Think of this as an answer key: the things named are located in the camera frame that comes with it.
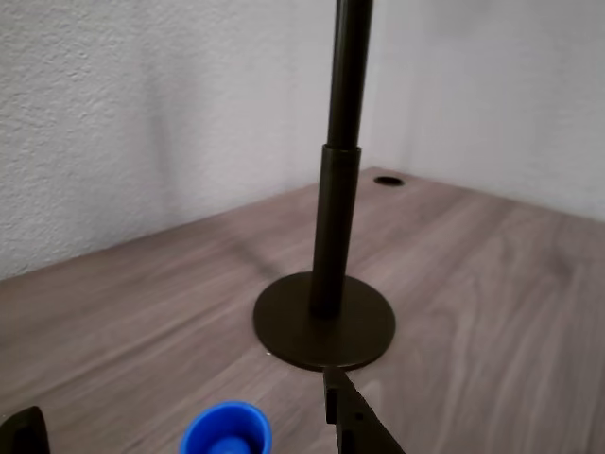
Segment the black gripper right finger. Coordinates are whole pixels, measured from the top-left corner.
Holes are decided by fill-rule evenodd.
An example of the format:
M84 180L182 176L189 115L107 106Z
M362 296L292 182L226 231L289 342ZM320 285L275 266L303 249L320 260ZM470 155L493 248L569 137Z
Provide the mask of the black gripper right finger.
M403 454L345 371L325 368L323 384L326 423L336 427L339 453Z

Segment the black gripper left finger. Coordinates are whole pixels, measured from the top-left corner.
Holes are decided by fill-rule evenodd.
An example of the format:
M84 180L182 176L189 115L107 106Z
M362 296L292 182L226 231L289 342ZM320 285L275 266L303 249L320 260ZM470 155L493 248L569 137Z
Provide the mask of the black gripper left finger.
M20 410L1 424L1 454L50 454L43 412L38 406Z

